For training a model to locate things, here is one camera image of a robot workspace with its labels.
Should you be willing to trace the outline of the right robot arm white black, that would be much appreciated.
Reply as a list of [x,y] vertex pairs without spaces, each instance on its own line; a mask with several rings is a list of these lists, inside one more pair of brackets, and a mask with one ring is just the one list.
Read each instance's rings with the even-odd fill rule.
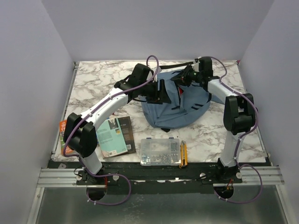
[[253,132],[258,124],[258,111],[254,105],[253,96],[242,94],[226,85],[221,77],[214,76],[212,60],[222,63],[212,56],[196,58],[192,64],[176,74],[171,80],[179,86],[190,86],[193,82],[199,84],[206,92],[216,96],[224,103],[223,124],[227,131],[224,149],[218,159],[221,168],[216,169],[215,178],[221,183],[232,177],[230,169],[237,169],[238,154],[244,137]]

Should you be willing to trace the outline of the blue student backpack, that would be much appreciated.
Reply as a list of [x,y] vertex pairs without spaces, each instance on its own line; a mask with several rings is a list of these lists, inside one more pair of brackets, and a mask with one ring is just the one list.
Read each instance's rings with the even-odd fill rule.
[[[181,86],[171,81],[171,78],[181,72],[182,69],[163,71],[187,66],[191,63],[159,66],[157,80],[164,79],[171,104],[148,104],[145,102],[145,97],[140,97],[143,114],[152,127],[160,128],[165,132],[182,128],[198,120],[209,109],[212,101],[224,104],[218,97],[204,90],[199,83],[192,82],[190,86]],[[181,96],[178,87],[183,90]]]

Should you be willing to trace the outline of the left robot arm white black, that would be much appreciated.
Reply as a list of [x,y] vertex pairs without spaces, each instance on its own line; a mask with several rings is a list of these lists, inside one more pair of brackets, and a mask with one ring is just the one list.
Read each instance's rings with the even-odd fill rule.
[[114,84],[113,89],[96,105],[77,115],[71,113],[64,131],[65,147],[74,150],[75,156],[87,169],[87,178],[93,184],[103,181],[102,163],[96,155],[98,144],[96,131],[116,110],[138,96],[144,96],[147,103],[171,103],[165,81],[157,80],[160,68],[153,71],[144,64],[137,64],[125,79]]

